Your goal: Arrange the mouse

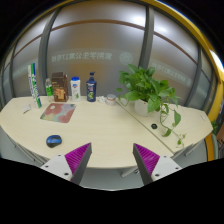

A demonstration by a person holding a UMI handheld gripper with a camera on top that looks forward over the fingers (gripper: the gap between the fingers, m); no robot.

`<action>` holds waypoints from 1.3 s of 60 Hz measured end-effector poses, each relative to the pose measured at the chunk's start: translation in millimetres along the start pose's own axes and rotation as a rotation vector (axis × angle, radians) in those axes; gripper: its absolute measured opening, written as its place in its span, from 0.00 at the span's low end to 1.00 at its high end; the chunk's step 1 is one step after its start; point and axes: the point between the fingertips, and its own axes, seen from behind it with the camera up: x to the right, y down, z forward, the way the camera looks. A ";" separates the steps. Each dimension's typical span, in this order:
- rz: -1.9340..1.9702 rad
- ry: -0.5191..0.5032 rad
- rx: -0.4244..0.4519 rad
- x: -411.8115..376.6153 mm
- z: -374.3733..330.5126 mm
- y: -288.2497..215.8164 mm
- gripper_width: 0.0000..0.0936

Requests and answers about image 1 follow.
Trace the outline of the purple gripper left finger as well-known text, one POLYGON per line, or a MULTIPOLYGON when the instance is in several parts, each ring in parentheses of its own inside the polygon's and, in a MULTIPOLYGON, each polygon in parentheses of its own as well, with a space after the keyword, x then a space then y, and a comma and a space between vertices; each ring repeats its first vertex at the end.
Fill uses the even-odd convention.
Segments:
POLYGON ((42 166, 42 169, 79 185, 91 154, 91 144, 87 143, 65 155, 54 156, 42 166))

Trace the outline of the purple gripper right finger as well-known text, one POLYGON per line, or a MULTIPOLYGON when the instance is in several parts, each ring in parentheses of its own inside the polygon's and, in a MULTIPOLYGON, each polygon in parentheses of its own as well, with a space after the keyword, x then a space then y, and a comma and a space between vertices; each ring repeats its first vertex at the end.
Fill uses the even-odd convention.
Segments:
POLYGON ((181 170, 181 167, 169 156, 159 156, 136 143, 133 144, 133 155, 144 185, 181 170))

